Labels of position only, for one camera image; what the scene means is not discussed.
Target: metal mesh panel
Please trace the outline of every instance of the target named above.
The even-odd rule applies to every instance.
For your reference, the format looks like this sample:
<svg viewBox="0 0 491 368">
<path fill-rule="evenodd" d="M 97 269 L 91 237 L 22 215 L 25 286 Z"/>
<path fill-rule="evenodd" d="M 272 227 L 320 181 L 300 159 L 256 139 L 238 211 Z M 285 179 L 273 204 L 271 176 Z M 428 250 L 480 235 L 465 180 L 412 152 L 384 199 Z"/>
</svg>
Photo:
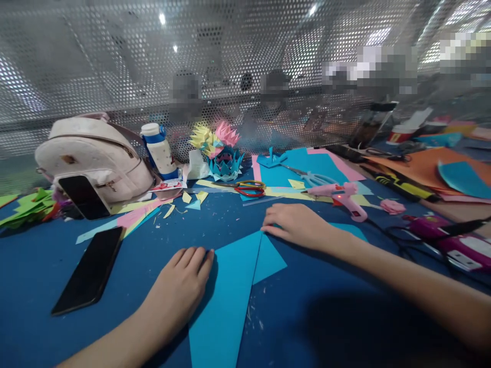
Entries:
<svg viewBox="0 0 491 368">
<path fill-rule="evenodd" d="M 442 34 L 488 31 L 489 10 L 469 0 L 2 2 L 0 194 L 35 184 L 35 148 L 55 120 L 81 113 L 108 111 L 135 131 L 163 123 L 186 161 L 197 121 L 230 121 L 240 148 L 260 153 L 342 142 L 387 95 L 401 101 L 399 119 L 463 93 L 486 96 L 487 85 L 435 73 Z M 397 51 L 358 89 L 325 83 L 325 63 L 356 63 L 361 47 L 377 46 L 413 47 L 417 83 L 401 82 L 412 56 Z"/>
</svg>

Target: blue scissors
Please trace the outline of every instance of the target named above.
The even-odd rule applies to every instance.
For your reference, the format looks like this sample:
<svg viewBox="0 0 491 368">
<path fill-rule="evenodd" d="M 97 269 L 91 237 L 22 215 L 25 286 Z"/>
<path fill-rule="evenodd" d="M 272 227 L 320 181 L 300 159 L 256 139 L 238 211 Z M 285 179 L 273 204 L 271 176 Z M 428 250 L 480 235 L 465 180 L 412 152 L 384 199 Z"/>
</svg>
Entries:
<svg viewBox="0 0 491 368">
<path fill-rule="evenodd" d="M 280 164 L 281 166 L 292 170 L 295 174 L 300 175 L 300 179 L 305 180 L 311 187 L 320 187 L 327 184 L 337 184 L 338 182 L 334 179 L 319 174 L 312 174 L 310 171 L 305 172 L 302 170 L 294 169 L 293 167 Z"/>
</svg>

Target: hand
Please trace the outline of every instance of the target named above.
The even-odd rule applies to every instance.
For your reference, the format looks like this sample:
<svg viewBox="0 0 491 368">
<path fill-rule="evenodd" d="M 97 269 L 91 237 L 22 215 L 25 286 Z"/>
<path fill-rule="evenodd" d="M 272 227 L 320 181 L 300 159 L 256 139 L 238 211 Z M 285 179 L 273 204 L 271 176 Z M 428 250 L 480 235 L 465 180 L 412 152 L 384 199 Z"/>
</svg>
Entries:
<svg viewBox="0 0 491 368">
<path fill-rule="evenodd" d="M 306 248 L 330 252 L 342 244 L 349 234 L 329 225 L 303 204 L 275 203 L 266 210 L 261 231 Z"/>
<path fill-rule="evenodd" d="M 167 344 L 189 321 L 205 293 L 215 256 L 204 248 L 179 250 L 162 269 L 137 314 L 150 318 L 160 345 Z"/>
</svg>

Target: red-handled scissors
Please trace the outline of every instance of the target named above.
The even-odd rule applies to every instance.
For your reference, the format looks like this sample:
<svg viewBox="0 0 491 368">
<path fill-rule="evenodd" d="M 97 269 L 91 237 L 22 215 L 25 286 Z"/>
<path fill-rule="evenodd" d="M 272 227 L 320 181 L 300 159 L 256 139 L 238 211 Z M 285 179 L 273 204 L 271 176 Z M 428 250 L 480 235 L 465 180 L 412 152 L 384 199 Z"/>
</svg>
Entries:
<svg viewBox="0 0 491 368">
<path fill-rule="evenodd" d="M 257 180 L 243 180 L 231 184 L 216 182 L 215 185 L 234 188 L 246 197 L 262 197 L 264 195 L 264 188 L 266 188 L 266 184 Z"/>
</svg>

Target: scissors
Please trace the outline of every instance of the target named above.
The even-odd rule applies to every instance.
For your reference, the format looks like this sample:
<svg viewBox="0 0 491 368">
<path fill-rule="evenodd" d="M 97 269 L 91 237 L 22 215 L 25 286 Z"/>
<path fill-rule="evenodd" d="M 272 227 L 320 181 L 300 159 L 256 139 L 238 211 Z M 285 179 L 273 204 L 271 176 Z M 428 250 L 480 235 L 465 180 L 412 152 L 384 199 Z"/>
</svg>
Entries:
<svg viewBox="0 0 491 368">
<path fill-rule="evenodd" d="M 289 170 L 292 170 L 295 174 L 300 175 L 300 179 L 305 180 L 311 187 L 320 187 L 327 184 L 338 183 L 334 179 L 331 179 L 330 177 L 325 175 L 312 174 L 310 171 L 305 172 L 302 170 L 294 169 L 293 167 L 287 165 L 283 165 L 283 164 L 281 165 Z"/>
<path fill-rule="evenodd" d="M 243 180 L 231 184 L 216 182 L 215 185 L 234 188 L 237 192 L 246 197 L 262 197 L 264 195 L 264 188 L 266 188 L 266 184 L 264 184 L 262 181 L 257 180 Z"/>
</svg>

